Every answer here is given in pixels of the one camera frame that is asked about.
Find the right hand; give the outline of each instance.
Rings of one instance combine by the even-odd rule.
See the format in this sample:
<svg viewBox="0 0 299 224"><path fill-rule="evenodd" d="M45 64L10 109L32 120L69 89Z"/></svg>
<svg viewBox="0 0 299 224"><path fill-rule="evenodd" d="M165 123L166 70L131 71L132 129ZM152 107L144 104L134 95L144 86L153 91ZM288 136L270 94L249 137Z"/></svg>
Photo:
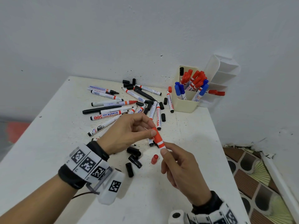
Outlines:
<svg viewBox="0 0 299 224"><path fill-rule="evenodd" d="M161 173L167 173L167 179L173 187L180 190L195 206L207 203L211 199L209 190L196 162L194 155L181 147L164 142L166 148L161 149L163 157Z"/></svg>

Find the white table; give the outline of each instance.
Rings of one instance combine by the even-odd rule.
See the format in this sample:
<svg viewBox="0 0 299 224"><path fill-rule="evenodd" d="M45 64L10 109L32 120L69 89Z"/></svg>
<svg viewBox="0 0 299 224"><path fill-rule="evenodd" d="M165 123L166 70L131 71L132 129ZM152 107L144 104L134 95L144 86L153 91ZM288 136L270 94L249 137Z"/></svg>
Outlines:
<svg viewBox="0 0 299 224"><path fill-rule="evenodd" d="M74 149L72 144L88 143L91 138L87 132L106 121L91 121L91 115L82 114L92 108L91 102L108 100L91 94L89 85L113 89L119 97L134 100L121 89L121 83L69 77L0 163L0 215L54 176ZM166 89L154 89L162 96L149 94L163 101ZM166 114L160 131L163 140L192 152L210 189L231 206L240 223L250 223L208 109L170 113L165 105L162 113ZM159 150L149 147L147 140L136 144L143 154L143 166L137 169L133 165L135 176L126 177L112 205L99 204L93 194L80 196L70 202L56 223L167 223L175 209L190 212L192 206L185 196L161 174ZM156 165L150 163L154 154L159 155ZM126 173L128 156L125 151L111 155L109 163Z"/></svg>

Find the white wall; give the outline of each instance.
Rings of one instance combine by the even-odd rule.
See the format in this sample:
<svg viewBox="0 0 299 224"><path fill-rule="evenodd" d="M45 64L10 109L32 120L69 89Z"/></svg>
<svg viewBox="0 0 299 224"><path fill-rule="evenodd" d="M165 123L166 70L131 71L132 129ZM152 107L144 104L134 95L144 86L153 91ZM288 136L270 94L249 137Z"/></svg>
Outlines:
<svg viewBox="0 0 299 224"><path fill-rule="evenodd" d="M34 119L68 75L167 86L180 64L234 57L241 73L210 110L219 137L278 153L299 198L298 9L297 0L0 0L0 116Z"/></svg>

